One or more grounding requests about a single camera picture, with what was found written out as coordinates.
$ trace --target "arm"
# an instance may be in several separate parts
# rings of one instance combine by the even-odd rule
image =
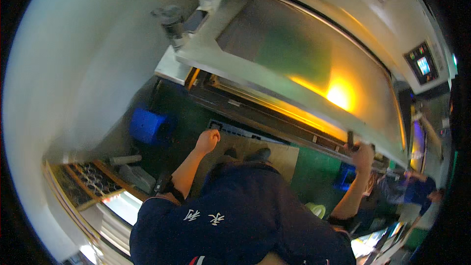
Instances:
[[[424,174],[421,174],[421,173],[418,173],[418,172],[415,172],[415,171],[407,171],[407,172],[404,172],[404,173],[407,177],[415,177],[415,178],[419,179],[422,182],[426,182],[427,178],[428,178],[427,175],[424,175]]]
[[[369,145],[362,143],[359,145],[358,151],[352,155],[352,161],[356,167],[356,178],[330,215],[340,220],[351,218],[357,214],[363,192],[370,178],[374,152]]]
[[[219,131],[216,129],[206,130],[200,134],[195,148],[181,163],[181,165],[172,173],[172,182],[177,190],[179,190],[183,197],[186,198],[190,193],[193,179],[195,178],[198,166],[203,157],[214,150],[218,141],[221,140]],[[162,195],[173,202],[177,202],[171,193]]]

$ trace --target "worker in blue shirt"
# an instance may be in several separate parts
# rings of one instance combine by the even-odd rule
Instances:
[[[431,177],[415,171],[404,172],[404,178],[404,180],[398,180],[385,174],[378,180],[378,184],[388,203],[395,205],[413,203],[421,206],[419,215],[409,229],[409,232],[412,232],[430,205],[443,199],[445,190],[437,189],[435,180]]]
[[[358,212],[374,152],[359,143],[356,178],[327,221],[312,214],[270,166],[268,149],[245,161],[234,150],[208,174],[199,198],[186,202],[201,159],[221,137],[201,133],[173,172],[176,192],[146,200],[134,225],[134,264],[355,264],[343,226]]]

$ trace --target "fist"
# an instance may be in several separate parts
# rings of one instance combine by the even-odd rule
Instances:
[[[198,141],[196,142],[195,151],[202,153],[203,155],[214,150],[218,141],[221,140],[221,135],[216,129],[209,129],[200,134]]]
[[[362,142],[357,142],[355,145],[359,146],[359,149],[353,152],[351,156],[353,165],[356,167],[356,172],[369,174],[374,160],[373,148]]]

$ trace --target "blue bin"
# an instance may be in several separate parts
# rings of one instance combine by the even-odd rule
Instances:
[[[138,108],[132,115],[129,133],[145,144],[159,145],[168,143],[174,129],[175,119],[169,115],[157,115]]]

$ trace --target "black wristband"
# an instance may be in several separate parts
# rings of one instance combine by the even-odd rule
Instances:
[[[183,205],[183,204],[186,203],[186,200],[185,200],[185,197],[183,196],[183,193],[181,193],[181,191],[176,189],[175,186],[173,185],[173,181],[172,181],[171,176],[170,176],[170,181],[167,183],[164,190],[162,191],[162,193],[168,193],[168,192],[173,194],[173,196],[177,199],[177,201],[179,201],[180,204]]]

